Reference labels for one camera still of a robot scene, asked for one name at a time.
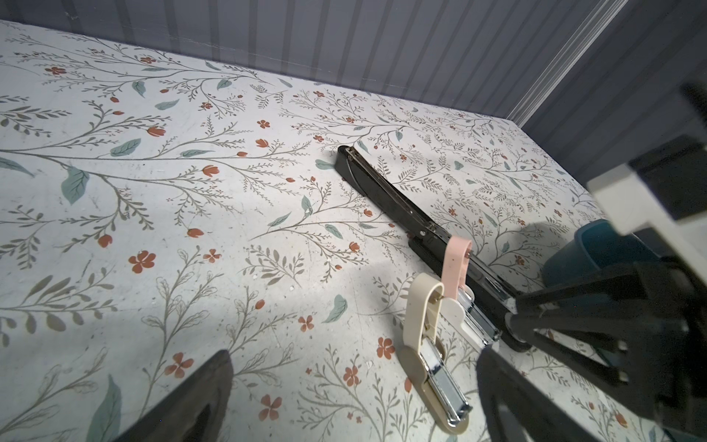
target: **table surface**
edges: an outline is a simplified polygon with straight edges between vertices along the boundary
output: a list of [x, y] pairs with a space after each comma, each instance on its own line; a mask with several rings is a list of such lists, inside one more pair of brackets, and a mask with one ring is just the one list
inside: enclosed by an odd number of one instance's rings
[[[395, 351], [429, 269], [333, 170], [341, 144], [523, 291], [601, 216], [506, 120], [0, 32], [2, 441], [110, 440], [219, 349], [235, 372], [221, 441], [450, 440]], [[478, 353], [441, 334], [474, 407], [459, 439], [488, 439]], [[500, 352], [599, 440], [664, 437], [543, 352]]]

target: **stapler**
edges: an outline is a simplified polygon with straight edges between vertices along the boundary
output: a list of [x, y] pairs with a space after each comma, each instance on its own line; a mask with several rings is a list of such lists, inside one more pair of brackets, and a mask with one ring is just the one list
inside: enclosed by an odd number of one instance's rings
[[449, 239], [442, 268], [445, 297], [440, 300], [440, 314], [467, 342], [483, 350], [498, 342], [501, 331], [476, 306], [474, 292], [466, 284], [471, 252], [471, 240]]
[[[354, 147], [339, 147], [334, 169], [354, 189], [410, 232], [413, 235], [408, 242], [410, 248], [438, 276], [442, 276], [445, 252], [452, 238], [442, 226], [393, 187]], [[457, 296], [466, 306], [467, 313], [464, 316], [469, 318], [469, 323], [476, 321], [476, 328], [487, 329], [486, 333], [491, 340], [497, 336], [496, 331], [488, 327], [489, 324], [502, 332], [501, 339], [511, 349], [527, 351], [531, 346], [510, 329], [510, 317], [515, 314], [515, 297], [520, 292], [473, 254], [467, 255], [469, 262], [462, 287], [469, 288], [473, 296]]]
[[427, 273], [415, 277], [408, 290], [404, 346], [398, 359], [437, 425], [449, 434], [469, 426], [469, 401], [445, 365], [446, 352], [437, 338], [444, 286]]

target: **pink stapler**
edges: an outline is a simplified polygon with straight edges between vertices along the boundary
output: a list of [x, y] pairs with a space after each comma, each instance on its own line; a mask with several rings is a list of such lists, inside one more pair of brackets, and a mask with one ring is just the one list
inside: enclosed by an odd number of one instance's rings
[[474, 304], [474, 292], [466, 285], [472, 242], [459, 236], [449, 239], [444, 255], [444, 298], [440, 314], [471, 345], [482, 350], [497, 343], [501, 332]]

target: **floral pattern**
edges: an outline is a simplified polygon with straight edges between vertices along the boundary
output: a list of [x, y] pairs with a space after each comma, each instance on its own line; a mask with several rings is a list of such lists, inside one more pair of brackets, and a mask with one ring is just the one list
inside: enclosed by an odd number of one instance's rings
[[[13, 398], [0, 440], [113, 439], [224, 348], [223, 441], [447, 440], [397, 363], [407, 290], [429, 270], [333, 170], [342, 144], [523, 291], [601, 217], [506, 120], [15, 23], [0, 33]], [[473, 406], [459, 440], [484, 440], [478, 353], [444, 323], [439, 335]], [[662, 440], [543, 352], [500, 351], [599, 440]]]

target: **striped wall panel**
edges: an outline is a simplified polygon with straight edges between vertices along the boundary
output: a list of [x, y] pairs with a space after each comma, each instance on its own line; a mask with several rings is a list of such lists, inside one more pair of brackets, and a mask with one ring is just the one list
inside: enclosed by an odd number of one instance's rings
[[0, 0], [0, 18], [506, 116], [600, 0]]
[[523, 129], [577, 181], [678, 134], [707, 139], [677, 92], [707, 82], [707, 3], [633, 1]]

